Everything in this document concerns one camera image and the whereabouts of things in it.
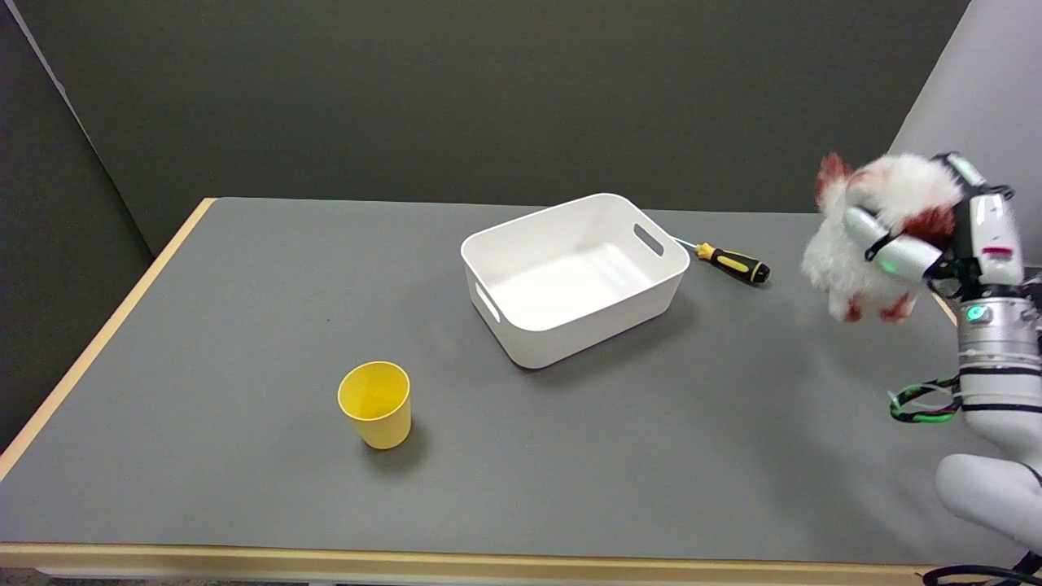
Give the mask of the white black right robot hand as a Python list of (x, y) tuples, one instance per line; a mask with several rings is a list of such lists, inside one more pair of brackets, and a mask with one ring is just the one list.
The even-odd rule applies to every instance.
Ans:
[(1009, 205), (1014, 190), (987, 182), (957, 152), (936, 155), (928, 163), (934, 169), (944, 169), (959, 193), (954, 203), (928, 205), (928, 210), (940, 207), (943, 218), (952, 217), (948, 244), (935, 246), (904, 225), (891, 229), (882, 222), (880, 212), (850, 204), (843, 213), (843, 226), (862, 247), (866, 262), (907, 282), (954, 279), (964, 291), (1020, 286), (1024, 279), (1021, 245)]

